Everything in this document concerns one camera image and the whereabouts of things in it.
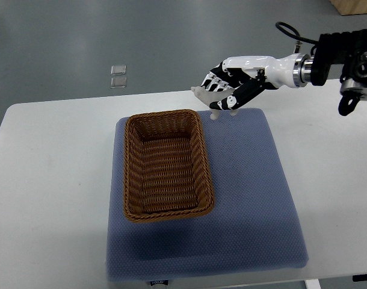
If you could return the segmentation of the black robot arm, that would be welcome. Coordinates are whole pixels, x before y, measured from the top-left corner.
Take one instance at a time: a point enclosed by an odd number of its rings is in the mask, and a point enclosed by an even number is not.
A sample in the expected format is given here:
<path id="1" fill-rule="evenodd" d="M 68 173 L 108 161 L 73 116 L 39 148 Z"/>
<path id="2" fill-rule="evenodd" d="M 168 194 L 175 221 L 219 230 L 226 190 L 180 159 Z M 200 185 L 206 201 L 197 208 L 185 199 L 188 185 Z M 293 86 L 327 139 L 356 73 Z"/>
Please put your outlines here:
<path id="1" fill-rule="evenodd" d="M 323 86 L 331 66 L 338 64 L 343 65 L 338 112 L 347 116 L 367 101 L 367 29 L 320 35 L 311 59 L 302 64 L 301 80 Z"/>

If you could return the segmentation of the black white robotic hand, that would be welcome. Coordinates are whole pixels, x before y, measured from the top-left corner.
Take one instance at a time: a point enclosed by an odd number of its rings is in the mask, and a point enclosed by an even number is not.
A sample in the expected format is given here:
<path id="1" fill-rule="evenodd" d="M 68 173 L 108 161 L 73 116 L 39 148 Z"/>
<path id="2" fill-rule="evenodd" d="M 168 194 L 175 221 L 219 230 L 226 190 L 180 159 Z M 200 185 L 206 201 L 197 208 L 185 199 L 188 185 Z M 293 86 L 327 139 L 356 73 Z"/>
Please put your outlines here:
<path id="1" fill-rule="evenodd" d="M 291 54 L 284 58 L 271 56 L 229 57 L 205 76 L 201 87 L 209 92 L 235 89 L 211 109 L 238 110 L 264 90 L 277 90 L 282 86 L 297 89 L 308 82 L 301 80 L 301 67 L 311 59 L 307 54 Z"/>

